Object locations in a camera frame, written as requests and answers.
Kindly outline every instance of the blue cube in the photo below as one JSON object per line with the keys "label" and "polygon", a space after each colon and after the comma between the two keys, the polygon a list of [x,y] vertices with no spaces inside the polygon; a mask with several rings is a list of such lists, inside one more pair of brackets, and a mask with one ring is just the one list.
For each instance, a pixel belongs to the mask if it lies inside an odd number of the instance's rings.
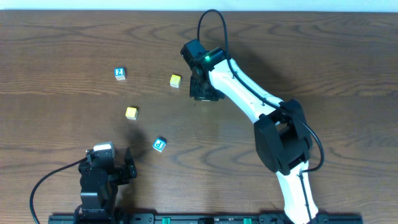
{"label": "blue cube", "polygon": [[115,68],[114,76],[116,77],[117,80],[125,80],[126,73],[124,72],[124,68]]}
{"label": "blue cube", "polygon": [[166,141],[160,138],[157,138],[154,142],[154,144],[152,145],[152,147],[156,150],[158,150],[159,152],[162,152],[164,147],[166,147]]}

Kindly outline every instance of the block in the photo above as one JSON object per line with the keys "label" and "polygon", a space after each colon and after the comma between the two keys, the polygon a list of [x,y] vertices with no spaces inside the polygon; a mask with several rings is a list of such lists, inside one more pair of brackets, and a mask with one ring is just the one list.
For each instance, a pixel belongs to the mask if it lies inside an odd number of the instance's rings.
{"label": "block", "polygon": [[160,138],[157,138],[154,142],[154,144],[152,145],[152,147],[156,150],[158,150],[159,152],[162,152],[164,147],[166,147],[166,141]]}
{"label": "block", "polygon": [[170,79],[170,86],[179,88],[181,83],[181,77],[178,75],[172,75]]}
{"label": "block", "polygon": [[114,76],[116,77],[117,80],[125,80],[126,72],[124,71],[124,68],[115,68]]}
{"label": "block", "polygon": [[138,116],[137,108],[130,108],[130,107],[127,108],[126,117],[128,119],[137,119],[137,116]]}

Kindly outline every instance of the wood grain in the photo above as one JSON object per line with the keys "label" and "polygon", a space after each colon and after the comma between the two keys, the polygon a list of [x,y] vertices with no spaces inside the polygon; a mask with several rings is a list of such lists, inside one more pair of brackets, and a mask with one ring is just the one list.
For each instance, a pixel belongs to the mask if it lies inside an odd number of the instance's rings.
{"label": "wood grain", "polygon": [[[114,141],[131,146],[139,176],[118,205],[159,213],[283,210],[275,174],[254,150],[252,124],[229,100],[188,97],[180,56],[200,12],[0,11],[0,222],[29,223],[46,173]],[[326,154],[310,175],[321,210],[398,219],[398,15],[226,12],[231,55],[260,86],[301,102]],[[215,15],[208,49],[223,45]],[[116,81],[115,67],[127,80]],[[171,74],[183,77],[169,87]],[[138,106],[137,121],[124,117]],[[163,153],[151,148],[163,136]],[[312,152],[312,165],[318,152]],[[46,223],[80,204],[80,175],[46,180],[35,209]]]}

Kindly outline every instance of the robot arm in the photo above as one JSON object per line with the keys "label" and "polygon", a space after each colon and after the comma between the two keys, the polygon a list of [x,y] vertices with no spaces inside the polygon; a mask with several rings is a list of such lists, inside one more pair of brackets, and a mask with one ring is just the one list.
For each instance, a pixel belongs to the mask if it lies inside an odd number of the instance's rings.
{"label": "robot arm", "polygon": [[[227,95],[254,124],[256,151],[262,162],[277,174],[284,195],[286,215],[294,223],[300,224],[310,221],[308,213],[315,218],[318,208],[312,199],[308,174],[302,176],[304,188],[299,177],[300,171],[308,169],[308,150],[312,146],[310,133],[294,120],[286,120],[280,111],[264,104],[246,86],[268,102],[283,105],[305,121],[300,105],[294,100],[284,103],[266,92],[230,59],[231,67],[239,75],[238,80],[233,76],[226,54],[220,48],[208,52],[195,39],[184,45],[181,54],[193,72],[190,96],[196,100],[217,101]],[[279,123],[286,123],[286,128],[278,131],[276,125]]]}

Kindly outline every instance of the white backdrop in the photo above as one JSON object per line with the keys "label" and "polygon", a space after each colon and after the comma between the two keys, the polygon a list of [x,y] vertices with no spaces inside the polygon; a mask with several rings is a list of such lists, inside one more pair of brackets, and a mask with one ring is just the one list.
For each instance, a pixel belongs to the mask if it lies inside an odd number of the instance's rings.
{"label": "white backdrop", "polygon": [[0,0],[0,9],[398,12],[398,0]]}

